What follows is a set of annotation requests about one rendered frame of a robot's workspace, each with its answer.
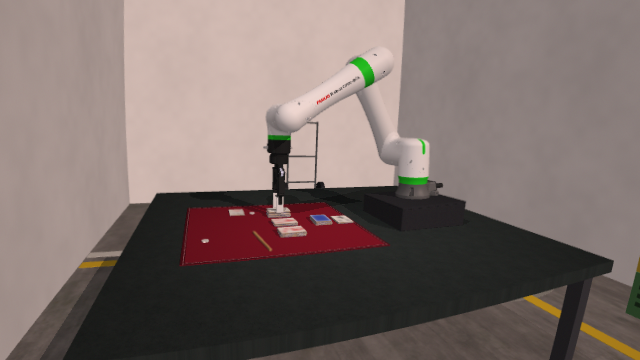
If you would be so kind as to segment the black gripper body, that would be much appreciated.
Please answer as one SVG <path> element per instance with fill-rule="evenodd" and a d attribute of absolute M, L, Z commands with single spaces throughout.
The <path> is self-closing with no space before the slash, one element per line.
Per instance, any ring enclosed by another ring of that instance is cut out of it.
<path fill-rule="evenodd" d="M 280 168 L 282 168 L 283 170 L 283 164 L 287 164 L 288 163 L 288 155 L 272 155 L 270 154 L 270 160 L 269 162 L 271 164 L 274 164 L 274 168 L 277 169 L 277 177 L 278 177 L 278 172 L 280 171 Z"/>

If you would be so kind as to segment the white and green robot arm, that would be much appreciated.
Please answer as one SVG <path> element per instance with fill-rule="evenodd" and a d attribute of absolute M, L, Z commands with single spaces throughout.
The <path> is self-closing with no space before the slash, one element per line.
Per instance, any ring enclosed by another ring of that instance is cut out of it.
<path fill-rule="evenodd" d="M 443 184 L 428 180 L 429 143 L 417 138 L 399 140 L 379 90 L 377 81 L 390 74 L 394 67 L 393 54 L 378 46 L 355 58 L 352 57 L 345 67 L 309 92 L 285 104 L 271 106 L 266 113 L 268 144 L 263 148 L 272 155 L 291 153 L 291 133 L 356 93 L 370 124 L 380 159 L 388 165 L 398 166 L 399 186 L 395 196 L 404 199 L 437 196 L 437 189 Z"/>

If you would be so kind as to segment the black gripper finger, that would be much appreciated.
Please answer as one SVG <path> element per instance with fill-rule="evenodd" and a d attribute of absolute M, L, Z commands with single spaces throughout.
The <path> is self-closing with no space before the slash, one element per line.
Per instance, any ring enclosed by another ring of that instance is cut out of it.
<path fill-rule="evenodd" d="M 273 190 L 273 208 L 276 208 L 276 197 L 275 195 L 277 195 L 277 183 L 276 183 L 276 179 L 275 179 L 275 173 L 274 173 L 274 167 L 273 169 L 273 183 L 272 183 L 272 190 Z M 274 187 L 273 187 L 274 185 Z"/>
<path fill-rule="evenodd" d="M 278 177 L 277 177 L 277 169 L 274 169 L 274 173 L 275 173 L 275 179 L 277 181 L 277 195 L 275 195 L 275 197 L 277 197 L 276 212 L 282 213 L 284 196 L 285 196 L 285 173 L 286 172 L 284 171 L 284 169 L 282 170 L 282 168 L 280 168 L 280 171 L 278 172 Z"/>

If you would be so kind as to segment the blue playing card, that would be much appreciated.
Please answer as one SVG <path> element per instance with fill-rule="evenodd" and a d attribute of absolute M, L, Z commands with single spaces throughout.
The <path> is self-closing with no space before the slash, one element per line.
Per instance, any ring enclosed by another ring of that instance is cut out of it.
<path fill-rule="evenodd" d="M 323 214 L 323 215 L 310 215 L 310 217 L 315 222 L 331 222 L 332 221 L 325 214 Z"/>

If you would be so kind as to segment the red card cloth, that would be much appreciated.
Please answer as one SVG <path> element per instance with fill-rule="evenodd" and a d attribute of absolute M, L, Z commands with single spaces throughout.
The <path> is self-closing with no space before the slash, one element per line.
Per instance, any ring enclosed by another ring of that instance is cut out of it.
<path fill-rule="evenodd" d="M 330 206 L 329 204 L 327 204 L 326 202 L 317 202 L 317 203 L 324 203 L 327 206 L 329 206 L 330 208 L 332 208 L 333 210 L 335 210 L 336 212 L 338 212 L 339 214 L 344 215 L 341 212 L 339 212 L 338 210 L 336 210 L 335 208 L 333 208 L 332 206 Z M 188 233 L 190 209 L 199 209 L 199 208 L 187 208 L 187 215 L 186 215 L 186 222 L 185 222 L 185 229 L 184 229 L 184 236 L 183 236 L 183 243 L 182 243 L 182 250 L 181 250 L 180 265 L 192 265 L 192 264 L 204 264 L 204 263 L 216 263 L 216 262 L 227 262 L 227 261 L 239 261 L 239 260 L 282 257 L 282 255 L 273 255 L 273 256 L 262 256 L 262 257 L 251 257 L 251 258 L 240 258 L 240 259 L 228 259 L 228 260 L 216 260 L 216 261 L 185 263 L 185 253 L 186 253 L 186 243 L 187 243 L 187 233 Z M 358 223 L 356 223 L 355 221 L 353 223 L 356 224 L 357 226 L 359 226 L 360 228 L 362 228 L 363 230 L 365 230 L 366 232 L 368 232 L 369 234 L 371 234 L 372 236 L 374 236 L 375 238 L 377 238 L 378 240 L 380 240 L 381 242 L 383 242 L 384 244 L 381 244 L 381 246 L 390 245 L 387 242 L 385 242 L 384 240 L 382 240 L 379 237 L 377 237 L 376 235 L 374 235 L 373 233 L 371 233 L 370 231 L 368 231 L 367 229 L 365 229 L 364 227 L 362 227 L 361 225 L 359 225 Z M 378 247 L 378 245 L 363 246 L 363 248 L 369 248 L 369 247 Z M 351 249 L 360 249 L 360 247 L 344 248 L 343 250 L 351 250 Z M 341 250 L 342 249 L 324 250 L 323 252 L 332 252 L 332 251 L 341 251 Z M 312 254 L 312 253 L 322 253 L 322 251 L 304 252 L 303 254 Z M 292 256 L 292 255 L 302 255 L 302 253 L 284 254 L 283 256 Z"/>
<path fill-rule="evenodd" d="M 283 205 L 290 217 L 268 218 L 268 206 L 190 209 L 185 263 L 240 259 L 315 252 L 384 244 L 354 223 L 336 223 L 330 216 L 341 216 L 324 203 Z M 243 209 L 245 215 L 230 216 L 230 209 Z M 255 212 L 255 214 L 249 214 Z M 331 225 L 315 225 L 310 215 L 325 214 Z M 294 218 L 306 236 L 280 237 L 271 219 Z M 255 231 L 271 248 L 269 251 L 253 234 Z M 203 239 L 209 242 L 203 243 Z"/>

